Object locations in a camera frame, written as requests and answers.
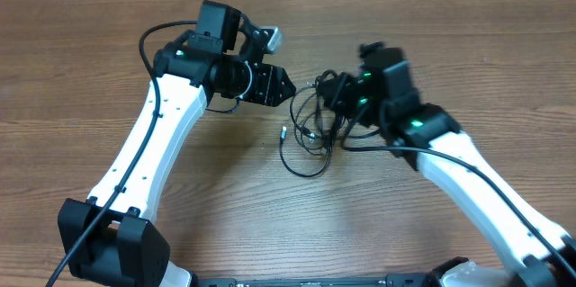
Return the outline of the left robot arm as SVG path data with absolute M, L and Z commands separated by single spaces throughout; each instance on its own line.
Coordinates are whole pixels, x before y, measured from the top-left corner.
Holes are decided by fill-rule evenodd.
M 168 175 L 194 124 L 214 95 L 275 107 L 295 94 L 282 67 L 265 63 L 283 35 L 240 10 L 204 1 L 183 32 L 145 58 L 148 95 L 121 151 L 83 201 L 58 213 L 65 250 L 60 270 L 104 286 L 195 286 L 175 265 L 156 227 Z

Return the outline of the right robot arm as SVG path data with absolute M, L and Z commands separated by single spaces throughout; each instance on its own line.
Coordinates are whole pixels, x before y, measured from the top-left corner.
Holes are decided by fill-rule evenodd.
M 435 286 L 573 286 L 575 238 L 530 206 L 484 159 L 472 138 L 442 107 L 423 103 L 402 49 L 381 42 L 359 49 L 358 75 L 317 85 L 326 108 L 375 126 L 382 151 L 404 158 L 446 193 L 488 240 L 503 267 L 457 257 L 431 271 Z

